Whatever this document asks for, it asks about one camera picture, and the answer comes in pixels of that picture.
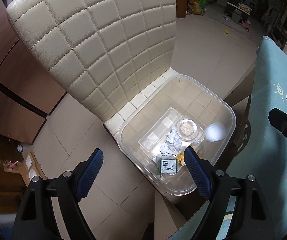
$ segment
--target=metal screw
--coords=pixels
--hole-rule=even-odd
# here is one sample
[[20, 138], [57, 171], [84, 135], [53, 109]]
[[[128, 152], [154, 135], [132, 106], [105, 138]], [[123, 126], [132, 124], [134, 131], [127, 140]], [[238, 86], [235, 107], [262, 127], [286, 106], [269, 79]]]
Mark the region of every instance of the metal screw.
[[37, 182], [39, 179], [40, 179], [39, 176], [34, 176], [34, 177], [32, 178], [32, 181], [33, 181], [33, 182]]
[[249, 179], [250, 181], [255, 181], [255, 180], [256, 180], [256, 178], [255, 178], [254, 175], [249, 175], [249, 176], [248, 176], [248, 179]]
[[64, 173], [63, 173], [63, 176], [65, 177], [65, 178], [69, 178], [70, 176], [71, 176], [71, 171], [65, 171]]
[[225, 175], [225, 173], [222, 171], [222, 170], [217, 170], [216, 171], [216, 174], [219, 176], [219, 177], [222, 177]]

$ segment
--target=chair seat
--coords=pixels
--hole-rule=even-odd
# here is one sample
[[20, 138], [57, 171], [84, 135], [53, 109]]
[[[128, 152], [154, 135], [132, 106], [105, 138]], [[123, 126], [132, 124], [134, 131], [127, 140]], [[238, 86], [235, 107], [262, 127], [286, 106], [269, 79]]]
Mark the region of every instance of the chair seat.
[[119, 128], [123, 122], [158, 88], [160, 87], [168, 78], [174, 75], [179, 75], [179, 73], [172, 68], [168, 69], [160, 77], [158, 77], [154, 82], [149, 84], [144, 90], [139, 92], [130, 102], [128, 102], [123, 108], [121, 108], [118, 113], [111, 117], [108, 121], [104, 122], [106, 128], [109, 130], [111, 135], [117, 141], [117, 134]]

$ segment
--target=round plastic container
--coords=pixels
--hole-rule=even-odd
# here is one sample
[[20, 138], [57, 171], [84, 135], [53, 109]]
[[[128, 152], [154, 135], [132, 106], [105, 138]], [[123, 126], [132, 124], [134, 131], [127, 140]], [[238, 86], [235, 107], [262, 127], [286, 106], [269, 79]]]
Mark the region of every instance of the round plastic container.
[[199, 157], [214, 165], [236, 127], [236, 117], [223, 100], [185, 75], [168, 78], [122, 124], [117, 138], [123, 153], [173, 203], [195, 190], [196, 185], [186, 166], [176, 174], [161, 175], [152, 158], [156, 154], [154, 149], [163, 144], [160, 135], [171, 129], [170, 123], [178, 125], [181, 117], [186, 121], [179, 125], [178, 131], [182, 131], [182, 138], [187, 140], [194, 136], [202, 140], [205, 127], [212, 123], [219, 122], [225, 127], [226, 133], [221, 141], [209, 142], [204, 139], [199, 145]]

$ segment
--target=tile floor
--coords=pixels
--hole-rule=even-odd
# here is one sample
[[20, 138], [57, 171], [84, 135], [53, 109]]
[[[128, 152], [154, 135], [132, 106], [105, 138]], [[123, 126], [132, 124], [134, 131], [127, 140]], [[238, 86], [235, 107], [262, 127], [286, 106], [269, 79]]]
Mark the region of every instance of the tile floor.
[[[177, 39], [171, 66], [207, 86], [220, 97], [255, 60], [256, 45], [205, 16], [177, 19]], [[104, 164], [80, 208], [98, 240], [141, 239], [154, 220], [154, 188], [119, 150], [102, 122], [70, 95], [48, 117], [32, 146], [46, 176], [54, 178], [87, 160], [95, 148]], [[57, 199], [53, 199], [60, 233], [69, 239]]]

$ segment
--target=colorful green bag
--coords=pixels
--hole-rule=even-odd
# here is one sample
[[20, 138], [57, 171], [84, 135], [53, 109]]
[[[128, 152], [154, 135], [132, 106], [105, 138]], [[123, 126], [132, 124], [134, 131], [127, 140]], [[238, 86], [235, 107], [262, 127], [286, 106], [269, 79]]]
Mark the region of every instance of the colorful green bag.
[[207, 0], [188, 0], [187, 11], [192, 14], [204, 15]]

